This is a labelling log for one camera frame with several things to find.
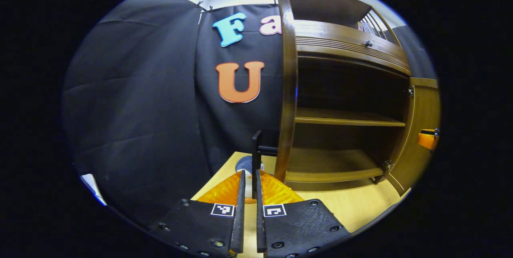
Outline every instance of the bolt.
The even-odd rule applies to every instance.
[[[159,227],[164,230],[164,231],[170,231],[171,229],[169,228],[168,225],[164,224],[164,223],[160,223],[159,224]]]
[[[214,241],[212,242],[212,245],[214,245],[215,247],[223,247],[224,246],[224,243],[222,241]]]
[[[285,244],[283,242],[274,242],[271,247],[273,247],[274,249],[278,249],[278,248],[281,248],[281,247],[284,247]]]

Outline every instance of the letter u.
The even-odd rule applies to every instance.
[[[264,68],[264,63],[247,62],[244,68],[249,70],[249,86],[245,92],[238,92],[235,89],[235,71],[238,69],[238,64],[228,62],[216,66],[219,72],[219,94],[230,103],[247,103],[260,94],[260,70]]]

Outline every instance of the letter f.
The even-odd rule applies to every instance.
[[[212,24],[212,27],[218,28],[219,30],[222,39],[222,47],[229,46],[242,39],[242,35],[237,34],[235,30],[238,30],[239,32],[244,30],[244,24],[242,24],[241,20],[246,17],[247,16],[244,13],[236,13]]]

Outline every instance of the cabinet door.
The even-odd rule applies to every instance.
[[[392,168],[385,177],[402,196],[422,175],[431,160],[429,149],[417,144],[422,129],[440,126],[440,96],[436,80],[411,78],[414,96],[410,97],[406,129],[392,153]]]
[[[290,1],[278,0],[278,3],[280,4],[280,15],[282,17],[283,37],[283,106],[275,178],[284,182],[294,138],[294,119],[297,106],[297,50],[294,16]]]

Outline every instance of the cabinet shelf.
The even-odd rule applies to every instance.
[[[363,150],[321,150],[292,148],[285,181],[333,183],[383,175]]]
[[[405,123],[374,113],[349,112],[329,109],[297,108],[296,123],[328,125],[368,125],[382,127],[405,127]]]

